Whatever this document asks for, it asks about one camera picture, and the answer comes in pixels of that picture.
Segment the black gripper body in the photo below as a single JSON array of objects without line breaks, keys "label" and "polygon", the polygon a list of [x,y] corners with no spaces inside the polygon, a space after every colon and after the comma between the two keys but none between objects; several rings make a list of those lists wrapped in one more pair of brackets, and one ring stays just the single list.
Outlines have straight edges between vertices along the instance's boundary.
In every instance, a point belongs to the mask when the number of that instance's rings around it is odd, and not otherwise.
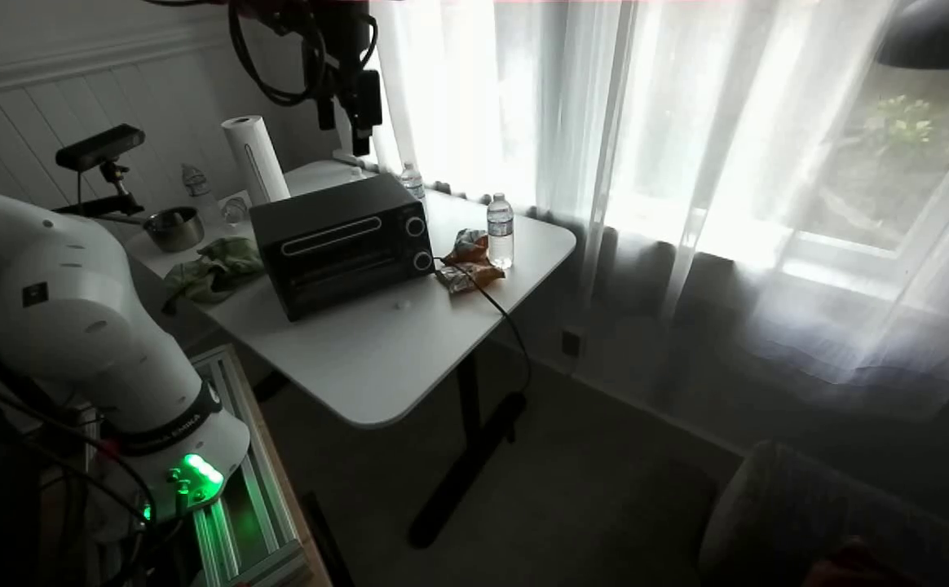
[{"label": "black gripper body", "polygon": [[365,156],[370,129],[382,122],[382,85],[370,68],[379,20],[367,12],[367,0],[309,0],[309,22],[306,92],[317,122],[331,129],[335,115],[346,115],[350,149]]}]

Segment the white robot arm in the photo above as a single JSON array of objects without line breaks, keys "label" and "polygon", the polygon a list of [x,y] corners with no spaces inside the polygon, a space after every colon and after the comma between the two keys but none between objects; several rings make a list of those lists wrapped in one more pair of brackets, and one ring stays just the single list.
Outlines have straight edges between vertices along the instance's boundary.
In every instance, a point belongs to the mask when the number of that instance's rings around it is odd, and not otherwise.
[{"label": "white robot arm", "polygon": [[[367,149],[382,122],[379,70],[367,66],[379,22],[367,0],[154,2],[225,2],[234,56],[250,81],[276,104],[313,96],[324,129],[331,127],[331,108],[342,108],[351,149]],[[238,17],[302,38],[309,66],[298,95],[258,74]],[[247,456],[247,427],[143,310],[120,240],[77,212],[0,194],[0,363],[84,395],[105,414],[110,460],[130,490],[96,490],[135,520],[155,520],[164,500],[177,507],[216,501]]]}]

